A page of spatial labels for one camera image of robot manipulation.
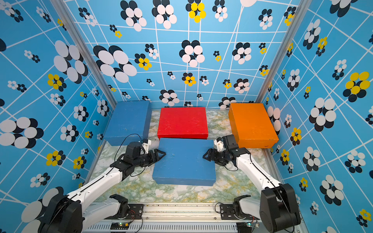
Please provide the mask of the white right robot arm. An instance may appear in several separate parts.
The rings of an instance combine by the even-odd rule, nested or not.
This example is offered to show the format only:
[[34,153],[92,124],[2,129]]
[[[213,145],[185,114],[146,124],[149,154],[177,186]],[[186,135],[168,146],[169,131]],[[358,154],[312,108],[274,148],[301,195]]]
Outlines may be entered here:
[[226,167],[232,163],[242,171],[260,192],[260,201],[250,195],[236,197],[232,204],[219,204],[219,214],[223,220],[246,221],[239,224],[238,231],[253,229],[258,220],[270,233],[288,231],[301,223],[299,205],[293,187],[281,183],[266,172],[246,148],[241,148],[233,135],[219,137],[203,155],[208,161]]

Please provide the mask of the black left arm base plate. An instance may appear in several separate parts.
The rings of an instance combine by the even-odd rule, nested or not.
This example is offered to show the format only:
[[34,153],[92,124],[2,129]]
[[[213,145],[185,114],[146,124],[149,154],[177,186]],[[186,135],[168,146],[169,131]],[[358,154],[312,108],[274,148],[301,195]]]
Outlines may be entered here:
[[126,219],[126,220],[140,220],[142,217],[144,204],[128,204],[124,214],[119,213],[106,219]]

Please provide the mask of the orange shoebox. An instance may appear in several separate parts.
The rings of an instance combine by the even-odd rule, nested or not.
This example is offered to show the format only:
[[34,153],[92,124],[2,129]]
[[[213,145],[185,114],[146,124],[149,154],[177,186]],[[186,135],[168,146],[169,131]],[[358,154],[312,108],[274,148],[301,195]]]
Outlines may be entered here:
[[279,141],[261,103],[232,103],[228,116],[232,134],[241,148],[268,149]]

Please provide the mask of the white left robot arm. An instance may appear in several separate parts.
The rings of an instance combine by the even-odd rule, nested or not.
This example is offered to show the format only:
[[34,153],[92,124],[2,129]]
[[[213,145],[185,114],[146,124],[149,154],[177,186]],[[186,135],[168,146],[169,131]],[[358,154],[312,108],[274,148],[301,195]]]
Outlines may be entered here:
[[111,187],[129,177],[137,167],[146,168],[160,161],[166,153],[149,150],[149,143],[131,142],[124,154],[103,174],[75,191],[64,194],[62,187],[50,189],[42,198],[43,214],[38,218],[39,233],[80,233],[95,223],[112,216],[128,215],[128,200],[113,195],[103,205],[90,205]]

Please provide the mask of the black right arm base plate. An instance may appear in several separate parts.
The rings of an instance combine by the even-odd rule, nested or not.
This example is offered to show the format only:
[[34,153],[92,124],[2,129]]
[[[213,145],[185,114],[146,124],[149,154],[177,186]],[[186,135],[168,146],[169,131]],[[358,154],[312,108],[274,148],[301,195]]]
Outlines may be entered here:
[[245,214],[243,212],[241,213],[234,204],[218,203],[217,206],[219,207],[219,209],[215,211],[220,214],[221,220],[259,220],[258,217],[255,217],[253,215]]

